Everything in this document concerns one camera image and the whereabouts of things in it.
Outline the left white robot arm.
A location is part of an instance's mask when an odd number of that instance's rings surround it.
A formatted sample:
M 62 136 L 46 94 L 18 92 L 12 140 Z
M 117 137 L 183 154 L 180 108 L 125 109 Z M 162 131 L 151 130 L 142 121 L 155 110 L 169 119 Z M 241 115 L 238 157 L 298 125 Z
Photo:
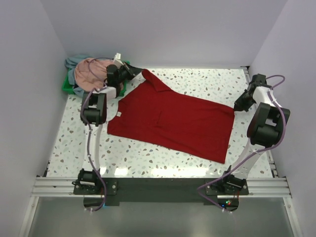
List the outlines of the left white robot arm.
M 80 119 L 84 124 L 85 155 L 75 186 L 85 186 L 92 194 L 101 191 L 99 147 L 101 131 L 107 119 L 107 102 L 119 96 L 121 84 L 134 79 L 142 70 L 125 62 L 120 66 L 111 64 L 107 67 L 106 78 L 101 80 L 103 87 L 84 93 Z

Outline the red t shirt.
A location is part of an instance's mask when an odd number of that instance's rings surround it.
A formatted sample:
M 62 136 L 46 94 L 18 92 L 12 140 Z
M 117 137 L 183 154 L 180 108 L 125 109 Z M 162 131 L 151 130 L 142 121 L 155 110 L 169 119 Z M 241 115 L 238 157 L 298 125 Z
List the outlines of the red t shirt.
M 107 133 L 224 163 L 234 124 L 231 107 L 173 91 L 148 70 L 118 102 Z

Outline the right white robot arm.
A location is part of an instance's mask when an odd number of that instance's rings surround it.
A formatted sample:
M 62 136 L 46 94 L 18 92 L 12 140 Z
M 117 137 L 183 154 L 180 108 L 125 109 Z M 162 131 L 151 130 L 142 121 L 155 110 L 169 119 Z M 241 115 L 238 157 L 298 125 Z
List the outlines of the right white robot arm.
M 245 148 L 219 180 L 220 189 L 226 194 L 241 190 L 259 157 L 278 146 L 284 138 L 290 110 L 283 108 L 273 95 L 273 89 L 280 83 L 271 86 L 267 79 L 269 77 L 262 74 L 254 75 L 248 88 L 235 101 L 235 112 L 247 112 L 254 104 L 257 110 L 247 129 Z

